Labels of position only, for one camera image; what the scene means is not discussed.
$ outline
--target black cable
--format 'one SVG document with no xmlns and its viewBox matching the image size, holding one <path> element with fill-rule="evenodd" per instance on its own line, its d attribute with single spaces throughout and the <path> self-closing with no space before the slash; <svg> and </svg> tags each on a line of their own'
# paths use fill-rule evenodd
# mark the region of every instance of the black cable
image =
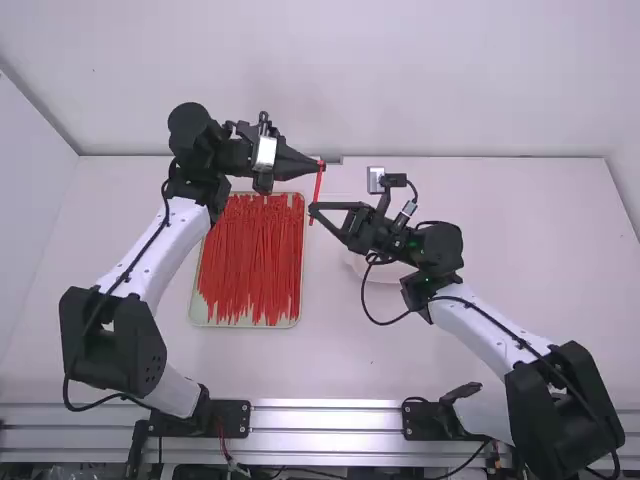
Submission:
<svg viewBox="0 0 640 480">
<path fill-rule="evenodd" d="M 367 305 L 365 303 L 364 300 L 364 286 L 367 283 L 367 277 L 369 276 L 369 272 L 371 271 L 371 267 L 373 267 L 374 265 L 388 265 L 390 263 L 393 263 L 394 260 L 379 260 L 380 256 L 377 253 L 373 253 L 373 254 L 369 254 L 366 256 L 366 260 L 367 260 L 367 269 L 364 272 L 364 276 L 362 277 L 362 283 L 360 284 L 360 303 L 362 303 L 362 309 L 364 310 L 364 314 L 367 316 L 367 318 L 375 323 L 376 325 L 380 326 L 380 327 L 386 327 L 388 325 L 393 325 L 396 322 L 399 322 L 400 320 L 402 320 L 404 317 L 406 317 L 407 315 L 409 315 L 411 313 L 411 310 L 407 310 L 406 312 L 398 315 L 396 318 L 392 319 L 392 320 L 388 320 L 386 322 L 380 322 L 378 320 L 376 320 L 375 318 L 373 318 L 371 316 L 371 314 L 369 313 L 369 310 L 367 310 Z"/>
<path fill-rule="evenodd" d="M 417 205 L 418 204 L 418 189 L 416 188 L 416 186 L 409 179 L 407 179 L 407 185 L 409 185 L 411 187 L 411 190 L 413 190 L 413 203 L 415 203 Z"/>
<path fill-rule="evenodd" d="M 498 320 L 496 320 L 487 312 L 482 310 L 480 307 L 476 306 L 474 303 L 468 300 L 465 300 L 464 298 L 455 297 L 451 295 L 442 295 L 442 296 L 437 296 L 429 299 L 429 303 L 439 301 L 439 300 L 450 300 L 453 302 L 458 302 L 463 304 L 465 308 L 471 308 L 472 310 L 476 311 L 477 313 L 482 315 L 484 318 L 489 320 L 493 325 L 498 327 L 504 333 L 509 335 L 515 342 L 518 343 L 518 348 L 527 350 L 534 357 L 536 357 L 536 359 L 539 360 L 540 363 L 542 363 L 545 366 L 545 368 L 549 370 L 551 374 L 553 374 L 558 380 L 560 380 L 561 384 L 565 385 L 567 392 L 569 392 L 578 401 L 580 406 L 584 408 L 584 410 L 587 412 L 589 417 L 591 417 L 591 419 L 596 423 L 598 428 L 602 431 L 605 438 L 608 441 L 611 441 L 611 438 L 609 436 L 609 431 L 606 429 L 606 427 L 602 423 L 602 420 L 595 414 L 593 409 L 589 406 L 589 404 L 584 399 L 582 394 L 578 391 L 578 389 L 573 386 L 573 384 L 564 376 L 564 374 L 562 374 L 556 367 L 554 367 L 551 363 L 549 363 L 549 361 L 545 359 L 535 348 L 529 345 L 529 343 L 527 343 L 527 341 L 524 338 L 515 334 L 509 328 L 505 327 Z M 609 452 L 611 453 L 611 458 L 613 460 L 613 473 L 611 474 L 611 476 L 608 476 L 608 477 L 602 476 L 600 474 L 597 474 L 597 475 L 599 476 L 599 478 L 604 478 L 606 480 L 615 480 L 620 476 L 620 458 L 618 457 L 618 453 L 616 452 L 615 444 L 613 442 L 609 445 Z"/>
<path fill-rule="evenodd" d="M 283 465 L 276 471 L 276 473 L 274 473 L 273 475 L 269 475 L 268 477 L 265 477 L 263 480 L 275 480 L 276 478 L 278 478 L 278 475 L 280 475 L 286 469 L 287 469 L 287 466 Z"/>
<path fill-rule="evenodd" d="M 162 232 L 164 227 L 171 226 L 169 223 L 169 219 L 170 219 L 169 201 L 167 200 L 167 197 L 166 197 L 166 190 L 168 185 L 169 185 L 169 180 L 167 179 L 162 183 L 162 186 L 160 187 L 160 193 L 162 195 L 162 201 L 164 203 L 164 218 L 162 219 L 162 222 L 158 226 L 157 230 L 153 233 L 153 235 L 151 235 L 149 240 L 147 240 L 147 243 L 145 243 L 144 246 L 140 249 L 136 257 L 125 269 L 125 271 L 122 272 L 122 274 L 117 278 L 117 280 L 113 283 L 113 285 L 109 287 L 109 289 L 104 293 L 100 301 L 96 304 L 95 308 L 91 312 L 91 315 L 89 316 L 89 319 L 87 320 L 87 324 L 84 327 L 84 330 L 82 331 L 81 339 L 84 339 L 89 333 L 89 331 L 91 331 L 91 329 L 95 326 L 96 322 L 100 318 L 100 312 L 109 301 L 111 294 L 122 284 L 122 282 L 124 282 L 129 278 L 129 275 L 131 274 L 133 269 L 136 267 L 136 265 L 138 264 L 142 256 L 146 253 L 146 251 L 149 249 L 149 247 L 155 241 L 155 239 L 158 238 L 158 235 L 160 235 L 160 232 Z M 145 405 L 135 397 L 132 397 L 131 395 L 127 395 L 126 393 L 114 393 L 104 398 L 101 398 L 100 400 L 97 400 L 93 403 L 82 405 L 80 407 L 73 405 L 71 403 L 71 400 L 69 399 L 69 380 L 70 380 L 69 374 L 71 371 L 73 371 L 73 368 L 75 367 L 78 361 L 81 345 L 82 345 L 82 342 L 78 344 L 78 348 L 76 348 L 74 355 L 71 357 L 72 358 L 71 363 L 69 364 L 69 368 L 65 372 L 64 379 L 62 381 L 62 401 L 64 402 L 64 406 L 67 408 L 67 410 L 71 412 L 86 412 L 87 410 L 91 410 L 92 408 L 102 405 L 103 403 L 106 403 L 109 400 L 113 400 L 114 398 L 120 398 L 121 400 L 129 400 L 135 403 L 136 405 L 138 405 L 139 407 L 143 407 L 148 410 L 153 410 L 148 405 Z"/>
<path fill-rule="evenodd" d="M 604 480 L 608 480 L 609 477 L 602 475 L 600 472 L 596 472 L 593 468 L 589 468 L 589 467 L 584 467 L 584 469 L 589 472 L 591 475 L 593 475 L 594 477 L 598 477 L 598 478 L 604 478 Z"/>
<path fill-rule="evenodd" d="M 467 468 L 467 466 L 471 462 L 473 462 L 476 459 L 476 457 L 478 455 L 480 455 L 480 452 L 482 452 L 482 450 L 484 450 L 484 447 L 489 445 L 489 442 L 491 442 L 491 439 L 485 440 L 484 443 L 482 445 L 480 445 L 478 450 L 473 452 L 471 454 L 471 456 L 464 461 L 464 463 L 462 463 L 461 465 L 457 466 L 456 468 L 454 468 L 450 472 L 447 472 L 444 475 L 438 475 L 437 477 L 424 477 L 424 480 L 442 480 L 443 478 L 449 478 L 449 477 L 455 475 L 456 473 L 460 472 L 461 470 L 464 470 L 465 468 Z"/>
<path fill-rule="evenodd" d="M 322 475 L 323 477 L 327 477 L 327 478 L 336 478 L 338 480 L 347 480 L 347 477 L 343 477 L 342 475 L 336 475 L 335 473 L 326 473 L 326 472 L 320 472 L 318 470 L 312 470 L 310 468 L 303 468 L 303 467 L 292 467 L 292 468 L 285 468 L 286 471 L 288 472 L 305 472 L 305 473 L 312 473 L 314 475 Z"/>
</svg>

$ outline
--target black clamp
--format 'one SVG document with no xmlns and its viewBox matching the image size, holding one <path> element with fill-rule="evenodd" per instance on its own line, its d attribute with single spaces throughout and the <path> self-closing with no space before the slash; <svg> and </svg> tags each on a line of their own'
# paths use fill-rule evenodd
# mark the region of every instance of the black clamp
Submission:
<svg viewBox="0 0 640 480">
<path fill-rule="evenodd" d="M 470 382 L 462 385 L 437 402 L 422 397 L 409 397 L 402 402 L 402 434 L 408 441 L 454 440 L 474 438 L 460 424 L 454 402 L 470 397 L 482 389 L 482 384 Z"/>
</svg>

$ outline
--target white table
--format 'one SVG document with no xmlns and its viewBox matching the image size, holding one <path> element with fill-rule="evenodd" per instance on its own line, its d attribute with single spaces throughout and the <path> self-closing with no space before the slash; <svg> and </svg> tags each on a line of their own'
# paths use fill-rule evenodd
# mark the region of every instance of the white table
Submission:
<svg viewBox="0 0 640 480">
<path fill-rule="evenodd" d="M 4 405 L 46 404 L 58 415 L 53 406 L 60 402 L 62 380 L 57 302 L 68 286 L 90 285 L 143 231 L 160 204 L 168 161 L 80 163 L 0 365 Z M 584 344 L 616 406 L 630 415 L 625 427 L 640 431 L 635 410 L 640 382 L 631 378 L 630 368 L 639 363 L 640 249 L 603 160 L 349 157 L 343 166 L 329 167 L 321 200 L 375 204 L 377 197 L 367 196 L 365 184 L 365 166 L 372 164 L 409 174 L 420 191 L 417 220 L 446 219 L 461 226 L 466 266 L 460 273 L 479 295 L 532 332 L 558 343 Z M 313 182 L 298 179 L 282 189 L 310 199 Z M 246 190 L 249 181 L 233 185 Z M 409 191 L 393 193 L 390 215 L 410 197 Z M 332 398 L 391 399 L 393 405 L 409 395 L 437 398 L 471 380 L 483 382 L 489 393 L 502 392 L 500 382 L 463 345 L 417 315 L 391 328 L 368 323 L 358 298 L 360 279 L 345 265 L 344 247 L 320 225 L 307 230 L 302 317 L 289 330 L 191 326 L 186 312 L 196 250 L 167 289 L 157 321 L 169 361 L 206 384 L 213 396 L 320 399 L 317 407 Z M 370 285 L 368 291 L 376 317 L 404 311 L 398 287 Z M 71 389 L 76 402 L 102 393 L 82 385 Z M 82 420 L 89 417 L 95 415 L 69 421 L 98 422 Z M 30 438 L 37 444 L 36 437 Z M 118 458 L 129 438 L 123 434 Z M 88 441 L 83 437 L 83 448 L 89 448 Z M 15 448 L 26 448 L 19 445 Z M 16 458 L 6 449 L 0 440 L 0 459 Z M 639 451 L 640 442 L 629 438 L 622 454 Z"/>
</svg>

